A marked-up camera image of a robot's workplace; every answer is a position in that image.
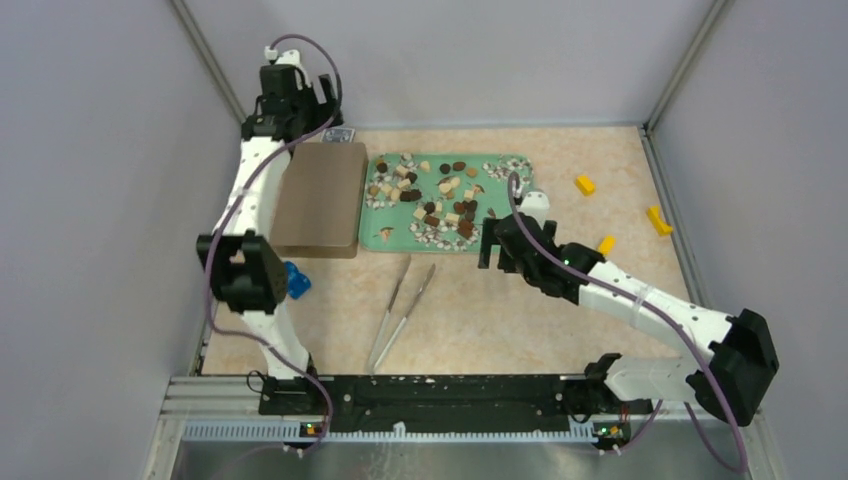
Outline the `brown box lid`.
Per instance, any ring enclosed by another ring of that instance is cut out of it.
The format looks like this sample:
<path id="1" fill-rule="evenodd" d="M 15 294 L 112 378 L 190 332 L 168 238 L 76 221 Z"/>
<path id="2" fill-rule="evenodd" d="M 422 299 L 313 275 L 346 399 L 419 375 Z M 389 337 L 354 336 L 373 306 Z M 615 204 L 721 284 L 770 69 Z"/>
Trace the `brown box lid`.
<path id="1" fill-rule="evenodd" d="M 282 176 L 270 245 L 358 243 L 367 166 L 363 143 L 296 147 Z"/>

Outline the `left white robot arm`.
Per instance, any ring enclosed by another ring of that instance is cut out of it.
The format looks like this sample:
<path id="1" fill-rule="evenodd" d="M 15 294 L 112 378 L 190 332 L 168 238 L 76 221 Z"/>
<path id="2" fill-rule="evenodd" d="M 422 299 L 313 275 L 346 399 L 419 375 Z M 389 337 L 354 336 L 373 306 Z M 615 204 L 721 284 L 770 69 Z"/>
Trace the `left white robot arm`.
<path id="1" fill-rule="evenodd" d="M 340 113 L 332 84 L 337 77 L 312 79 L 299 51 L 266 48 L 260 93 L 240 125 L 238 170 L 224 212 L 196 240 L 209 328 L 217 336 L 256 344 L 266 362 L 265 379 L 285 382 L 283 401 L 302 414 L 317 407 L 321 388 L 287 310 L 288 270 L 270 233 L 294 149 Z"/>

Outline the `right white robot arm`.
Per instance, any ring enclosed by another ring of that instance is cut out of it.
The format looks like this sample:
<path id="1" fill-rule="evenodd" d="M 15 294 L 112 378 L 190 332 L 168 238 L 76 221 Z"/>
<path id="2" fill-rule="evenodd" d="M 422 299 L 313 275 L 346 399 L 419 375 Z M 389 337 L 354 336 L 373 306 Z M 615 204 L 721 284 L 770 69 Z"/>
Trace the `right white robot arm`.
<path id="1" fill-rule="evenodd" d="M 750 425 L 779 370 L 766 319 L 749 309 L 732 315 L 680 299 L 626 273 L 597 250 L 556 244 L 549 207 L 544 193 L 531 191 L 511 214 L 485 217 L 479 268 L 488 268 L 491 249 L 499 246 L 499 270 L 520 275 L 549 297 L 614 316 L 680 353 L 604 355 L 585 369 L 589 404 L 612 412 L 631 400 L 693 402 L 725 423 Z"/>

